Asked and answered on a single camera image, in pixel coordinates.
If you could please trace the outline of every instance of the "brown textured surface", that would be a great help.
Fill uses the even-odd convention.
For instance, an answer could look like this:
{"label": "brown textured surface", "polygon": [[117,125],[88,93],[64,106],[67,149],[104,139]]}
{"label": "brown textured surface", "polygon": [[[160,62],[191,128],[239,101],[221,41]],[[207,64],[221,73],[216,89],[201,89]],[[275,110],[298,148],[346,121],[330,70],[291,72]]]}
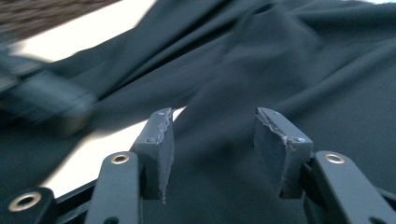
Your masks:
{"label": "brown textured surface", "polygon": [[23,39],[118,1],[0,0],[0,31]]}

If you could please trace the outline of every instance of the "robotic claw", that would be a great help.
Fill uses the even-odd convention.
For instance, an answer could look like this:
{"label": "robotic claw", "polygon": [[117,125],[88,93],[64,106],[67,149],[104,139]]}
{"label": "robotic claw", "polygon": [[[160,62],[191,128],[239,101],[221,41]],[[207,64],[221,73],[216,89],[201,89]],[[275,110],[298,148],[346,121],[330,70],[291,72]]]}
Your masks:
{"label": "robotic claw", "polygon": [[[257,109],[254,148],[280,198],[304,195],[308,223],[396,223],[393,194],[376,189],[348,157],[313,153],[309,137],[281,114]],[[151,115],[130,151],[104,160],[97,180],[56,200],[50,189],[27,189],[0,202],[0,223],[143,223],[140,202],[164,200],[173,152],[166,108]]]}

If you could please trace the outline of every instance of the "metal ring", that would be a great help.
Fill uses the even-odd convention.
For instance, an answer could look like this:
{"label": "metal ring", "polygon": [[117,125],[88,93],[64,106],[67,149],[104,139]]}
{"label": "metal ring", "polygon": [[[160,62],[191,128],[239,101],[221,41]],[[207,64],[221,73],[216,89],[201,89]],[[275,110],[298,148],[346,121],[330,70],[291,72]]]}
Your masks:
{"label": "metal ring", "polygon": [[336,164],[342,164],[346,162],[342,157],[335,155],[335,154],[326,154],[324,157],[327,161],[336,163]]}
{"label": "metal ring", "polygon": [[41,200],[41,194],[38,192],[24,193],[14,199],[8,207],[11,212],[20,212],[35,206]]}
{"label": "metal ring", "polygon": [[111,159],[111,162],[113,162],[114,164],[122,164],[127,162],[128,160],[129,160],[129,156],[121,154],[113,157],[113,159]]}

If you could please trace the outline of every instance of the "black cloth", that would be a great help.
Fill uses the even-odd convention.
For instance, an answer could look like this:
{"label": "black cloth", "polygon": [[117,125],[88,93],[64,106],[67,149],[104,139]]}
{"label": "black cloth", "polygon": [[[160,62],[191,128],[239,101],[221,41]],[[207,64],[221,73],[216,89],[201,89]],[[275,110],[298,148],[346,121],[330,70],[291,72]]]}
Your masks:
{"label": "black cloth", "polygon": [[[301,201],[274,195],[252,149],[258,106],[396,192],[395,4],[159,0],[133,30],[48,69],[98,96],[91,130],[188,106],[166,205],[145,202],[147,223],[306,222]],[[84,134],[0,131],[1,197],[42,181]]]}

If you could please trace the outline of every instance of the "dark fabric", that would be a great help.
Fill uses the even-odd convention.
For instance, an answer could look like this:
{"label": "dark fabric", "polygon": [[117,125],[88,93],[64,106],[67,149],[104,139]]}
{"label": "dark fabric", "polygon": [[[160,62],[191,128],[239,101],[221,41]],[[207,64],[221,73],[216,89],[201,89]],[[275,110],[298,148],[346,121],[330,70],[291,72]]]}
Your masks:
{"label": "dark fabric", "polygon": [[[49,69],[97,94],[91,129],[188,106],[167,204],[145,202],[147,223],[305,223],[301,201],[278,199],[265,179],[255,109],[283,113],[315,150],[347,155],[396,192],[395,15],[395,4],[160,0],[135,29]],[[1,131],[2,196],[43,180],[81,136]]]}

